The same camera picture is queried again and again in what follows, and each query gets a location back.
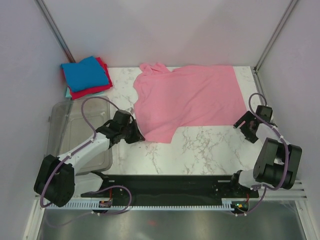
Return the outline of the pink t shirt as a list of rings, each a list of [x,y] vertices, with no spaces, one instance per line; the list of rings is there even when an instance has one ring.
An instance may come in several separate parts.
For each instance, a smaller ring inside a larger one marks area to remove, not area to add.
[[[232,126],[246,111],[234,68],[140,65],[134,114],[149,142],[169,144],[179,127]]]

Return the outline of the clear plastic bin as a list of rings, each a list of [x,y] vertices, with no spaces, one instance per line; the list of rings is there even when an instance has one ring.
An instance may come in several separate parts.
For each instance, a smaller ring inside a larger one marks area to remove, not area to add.
[[[81,106],[83,99],[67,100],[55,104],[50,117],[47,155],[58,156],[64,154],[86,142],[93,134],[93,130],[85,122]],[[110,118],[110,103],[94,98],[88,100],[83,108],[84,114],[91,125],[97,129]],[[106,150],[84,165],[79,175],[91,171],[103,172],[112,166],[112,150]]]

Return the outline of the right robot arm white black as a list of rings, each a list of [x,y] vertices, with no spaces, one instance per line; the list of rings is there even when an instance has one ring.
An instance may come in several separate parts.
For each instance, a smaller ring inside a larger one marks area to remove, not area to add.
[[[271,123],[272,113],[271,107],[258,105],[255,113],[247,111],[233,125],[240,129],[245,140],[263,143],[253,169],[238,170],[232,175],[229,191],[235,197],[242,196],[247,188],[289,190],[295,183],[302,148],[281,137],[276,125]]]

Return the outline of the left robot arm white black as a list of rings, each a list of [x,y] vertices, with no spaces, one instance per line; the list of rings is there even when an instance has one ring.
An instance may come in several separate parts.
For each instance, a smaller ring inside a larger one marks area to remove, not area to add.
[[[94,129],[93,135],[77,147],[59,156],[47,155],[40,166],[34,191],[40,195],[40,206],[65,206],[74,196],[95,193],[106,196],[110,185],[96,173],[79,175],[79,171],[97,155],[124,140],[127,144],[145,140],[137,121],[127,111],[118,110],[113,119]]]

